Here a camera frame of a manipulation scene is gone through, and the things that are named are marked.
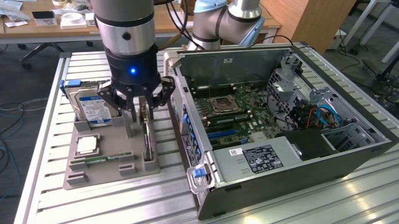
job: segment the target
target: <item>blue pcie slot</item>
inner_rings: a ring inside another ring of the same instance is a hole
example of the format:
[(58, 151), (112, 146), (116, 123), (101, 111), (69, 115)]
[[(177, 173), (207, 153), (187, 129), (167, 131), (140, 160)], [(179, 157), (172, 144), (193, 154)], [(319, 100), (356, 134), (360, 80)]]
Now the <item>blue pcie slot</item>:
[(181, 118), (181, 121), (183, 121), (183, 124), (188, 126), (187, 136), (188, 136), (189, 144), (192, 146), (191, 147), (191, 152), (192, 152), (192, 155), (195, 155), (195, 160), (196, 160), (196, 163), (197, 163), (200, 161), (200, 158), (201, 158), (201, 150), (200, 150), (200, 146), (199, 146), (196, 136), (195, 136), (195, 133), (193, 133), (193, 128), (192, 128), (191, 120), (189, 120), (189, 117), (188, 117), (185, 105), (183, 105), (183, 118)]
[(233, 135), (236, 133), (237, 132), (236, 132), (235, 129), (231, 129), (231, 130), (227, 130), (227, 131), (223, 131), (223, 132), (217, 132), (217, 133), (211, 133), (211, 134), (208, 134), (208, 139), (220, 138), (220, 137), (224, 137), (224, 136)]

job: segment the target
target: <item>blue hard drive label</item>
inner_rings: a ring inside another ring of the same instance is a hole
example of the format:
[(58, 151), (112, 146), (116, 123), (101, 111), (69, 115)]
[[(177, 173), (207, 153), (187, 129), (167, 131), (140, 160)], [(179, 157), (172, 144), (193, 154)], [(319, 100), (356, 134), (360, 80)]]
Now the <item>blue hard drive label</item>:
[(99, 96), (80, 97), (80, 105), (85, 119), (92, 124), (103, 124), (111, 121), (111, 113), (105, 101)]
[(256, 174), (283, 167), (283, 163), (271, 145), (243, 150), (243, 153), (251, 170)]

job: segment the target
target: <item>table leg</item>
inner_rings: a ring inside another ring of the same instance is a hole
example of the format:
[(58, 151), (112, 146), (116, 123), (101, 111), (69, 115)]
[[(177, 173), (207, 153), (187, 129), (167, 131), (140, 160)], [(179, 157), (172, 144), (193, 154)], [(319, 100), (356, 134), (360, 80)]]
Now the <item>table leg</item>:
[(399, 41), (380, 62), (383, 62), (384, 64), (389, 63), (396, 54), (399, 54)]
[(373, 23), (373, 25), (372, 25), (369, 31), (367, 32), (364, 38), (361, 39), (361, 42), (360, 42), (361, 45), (365, 45), (365, 44), (367, 44), (367, 41), (369, 40), (371, 36), (373, 35), (373, 33), (375, 33), (376, 29), (379, 28), (381, 22), (384, 22), (384, 20), (385, 20), (388, 14), (391, 13), (391, 11), (392, 11), (393, 8), (395, 8), (395, 7), (393, 7), (392, 5), (389, 5), (388, 8), (387, 8), (387, 9), (384, 10), (384, 12), (381, 13), (379, 19), (377, 19), (376, 22)]
[(371, 2), (368, 3), (367, 8), (364, 9), (364, 11), (363, 11), (363, 13), (361, 13), (361, 15), (360, 15), (360, 17), (359, 17), (359, 19), (357, 19), (353, 27), (351, 28), (351, 30), (349, 30), (349, 32), (348, 32), (348, 34), (347, 34), (347, 36), (345, 36), (345, 38), (343, 40), (344, 45), (348, 45), (348, 42), (349, 42), (351, 38), (353, 37), (353, 35), (355, 35), (355, 33), (356, 33), (356, 31), (357, 31), (361, 23), (364, 22), (365, 17), (369, 14), (369, 12), (371, 12), (371, 10), (372, 10), (376, 2), (377, 2), (377, 0), (371, 0)]

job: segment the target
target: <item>wire bundle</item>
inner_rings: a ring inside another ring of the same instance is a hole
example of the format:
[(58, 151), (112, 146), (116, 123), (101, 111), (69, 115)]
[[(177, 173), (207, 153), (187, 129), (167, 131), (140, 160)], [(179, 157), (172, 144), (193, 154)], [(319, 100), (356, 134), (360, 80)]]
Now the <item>wire bundle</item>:
[[(12, 192), (17, 189), (18, 187), (18, 176), (20, 176), (20, 173), (18, 173), (18, 167), (17, 167), (17, 164), (16, 164), (16, 160), (14, 160), (14, 156), (12, 154), (12, 152), (9, 151), (9, 149), (6, 148), (6, 144), (4, 142), (4, 140), (6, 138), (9, 138), (16, 132), (18, 132), (18, 130), (22, 128), (24, 126), (24, 119), (22, 119), (22, 116), (24, 116), (24, 113), (25, 112), (30, 112), (30, 111), (38, 111), (38, 110), (42, 110), (45, 109), (45, 107), (40, 107), (40, 108), (36, 108), (36, 109), (29, 109), (26, 110), (25, 109), (25, 106), (28, 106), (30, 103), (34, 103), (34, 102), (38, 102), (38, 101), (44, 101), (44, 100), (48, 100), (48, 98), (37, 98), (37, 99), (33, 99), (33, 100), (29, 100), (26, 102), (22, 102), (22, 103), (6, 103), (6, 104), (2, 104), (0, 106), (0, 110), (1, 111), (14, 111), (14, 110), (20, 110), (21, 113), (18, 116), (13, 116), (13, 115), (8, 115), (8, 114), (4, 114), (0, 112), (0, 116), (2, 117), (8, 117), (8, 118), (16, 118), (16, 121), (0, 132), (0, 142), (2, 143), (4, 147), (0, 147), (0, 152), (1, 152), (1, 156), (0, 156), (0, 160), (2, 160), (2, 158), (6, 158), (6, 161), (5, 161), (5, 164), (2, 166), (2, 168), (0, 169), (0, 174), (4, 172), (5, 168), (8, 167), (8, 164), (9, 164), (9, 161), (12, 162), (12, 165), (13, 165), (13, 168), (14, 168), (14, 171), (16, 171), (16, 184), (14, 184), (14, 187), (8, 190), (8, 192), (0, 196), (0, 201), (12, 194)], [(18, 106), (16, 107), (12, 107), (12, 108), (4, 108), (5, 105), (9, 105), (9, 104), (17, 104)], [(2, 134), (13, 127), (16, 126), (18, 123), (18, 126), (17, 128), (10, 131), (9, 134), (5, 134), (2, 136)]]
[(16, 171), (16, 184), (14, 187), (8, 190), (8, 192), (0, 197), (0, 201), (16, 190), (16, 188), (18, 187), (18, 167), (14, 161), (14, 157), (12, 152), (6, 149), (6, 145), (4, 142), (4, 139), (6, 139), (8, 137), (10, 137), (22, 127), (24, 125), (24, 120), (22, 120), (22, 115), (24, 115), (24, 106), (21, 106), (21, 115), (20, 116), (12, 116), (12, 115), (6, 115), (4, 113), (0, 113), (1, 116), (8, 117), (8, 118), (16, 118), (17, 120), (0, 132), (0, 135), (4, 134), (17, 123), (18, 123), (18, 127), (5, 136), (0, 137), (0, 142), (2, 143), (4, 147), (0, 147), (0, 152), (1, 152), (1, 156), (0, 156), (0, 160), (6, 157), (6, 161), (5, 164), (2, 166), (2, 168), (0, 169), (0, 174), (4, 172), (5, 168), (8, 167), (9, 164), (9, 160), (12, 162), (14, 171)]

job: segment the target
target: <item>hard drive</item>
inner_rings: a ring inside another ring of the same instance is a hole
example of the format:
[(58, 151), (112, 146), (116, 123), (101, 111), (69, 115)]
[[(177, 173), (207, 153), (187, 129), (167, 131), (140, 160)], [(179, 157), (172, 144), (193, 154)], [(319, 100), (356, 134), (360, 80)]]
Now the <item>hard drive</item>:
[(73, 107), (77, 121), (88, 121), (91, 127), (100, 127), (112, 124), (113, 117), (120, 113), (97, 96), (97, 87), (107, 80), (81, 82), (69, 80), (64, 85), (64, 93)]

